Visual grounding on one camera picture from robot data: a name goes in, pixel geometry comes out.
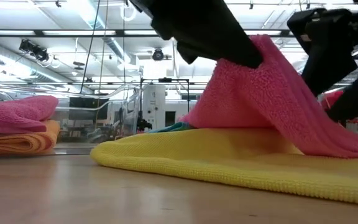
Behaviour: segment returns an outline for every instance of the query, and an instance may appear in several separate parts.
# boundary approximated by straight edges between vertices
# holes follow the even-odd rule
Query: security camera
[[[155,61],[161,61],[164,59],[164,53],[161,49],[155,49],[152,58]]]

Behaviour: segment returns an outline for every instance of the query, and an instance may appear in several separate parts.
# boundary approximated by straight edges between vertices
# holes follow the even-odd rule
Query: ceiling
[[[250,2],[253,2],[253,9],[250,9]],[[226,0],[240,25],[247,30],[288,29],[288,18],[300,8],[306,9],[307,3],[310,3],[310,8],[323,6],[358,10],[358,6],[354,5],[352,0],[304,0],[300,2],[298,0]],[[99,4],[98,18],[102,25],[97,29],[152,32],[150,18],[145,14],[134,12],[131,7],[123,7],[122,0],[101,0],[100,2],[60,0],[59,3],[61,7],[56,6],[55,0],[0,0],[0,30],[89,30],[92,27],[86,20],[93,18],[92,9],[96,9]],[[55,60],[51,59],[47,63],[37,64],[37,61],[30,55],[23,55],[19,50],[23,39],[28,39],[46,48],[50,58],[55,58]],[[32,77],[32,82],[82,82],[84,70],[74,70],[76,65],[73,65],[73,62],[88,62],[85,77],[92,78],[96,82],[99,82],[101,77],[102,82],[117,83],[116,85],[86,87],[90,91],[102,88],[105,89],[104,92],[116,89],[120,85],[119,83],[124,81],[139,82],[139,67],[143,68],[144,78],[189,78],[191,82],[200,83],[200,85],[192,87],[197,89],[194,92],[202,91],[216,64],[215,61],[198,58],[193,64],[188,65],[176,52],[174,40],[165,41],[159,37],[148,35],[115,37],[114,40],[125,54],[131,55],[130,62],[122,63],[120,57],[117,56],[117,51],[112,50],[102,38],[80,35],[77,42],[75,35],[67,37],[0,36],[0,55],[38,71],[38,75]],[[296,39],[272,37],[272,40],[295,69],[301,71],[308,57]],[[162,49],[163,53],[168,55],[168,60],[154,62],[151,59],[151,54],[156,48]],[[28,77],[27,79],[26,77],[22,78],[18,72],[5,76],[0,75],[0,82],[28,81]]]

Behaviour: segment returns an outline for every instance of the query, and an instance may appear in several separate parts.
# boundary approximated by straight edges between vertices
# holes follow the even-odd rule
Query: ceiling light
[[[154,30],[125,30],[126,35],[157,35]]]
[[[280,30],[245,30],[245,33],[248,35],[258,35],[258,34],[280,35],[281,31]]]
[[[0,35],[35,35],[32,30],[0,30]]]
[[[73,35],[73,36],[82,36],[82,35],[116,35],[115,30],[45,30],[45,35]]]

